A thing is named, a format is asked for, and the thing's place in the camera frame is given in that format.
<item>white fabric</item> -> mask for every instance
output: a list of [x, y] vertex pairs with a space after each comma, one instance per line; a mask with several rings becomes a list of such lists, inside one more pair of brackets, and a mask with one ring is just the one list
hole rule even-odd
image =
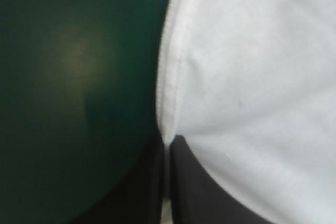
[[336, 223], [336, 0], [171, 0], [158, 124], [279, 224]]

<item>dark background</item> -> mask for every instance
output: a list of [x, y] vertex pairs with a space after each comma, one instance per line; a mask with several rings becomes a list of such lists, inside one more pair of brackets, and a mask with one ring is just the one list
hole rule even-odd
[[156, 131], [168, 0], [0, 0], [0, 223], [65, 223]]

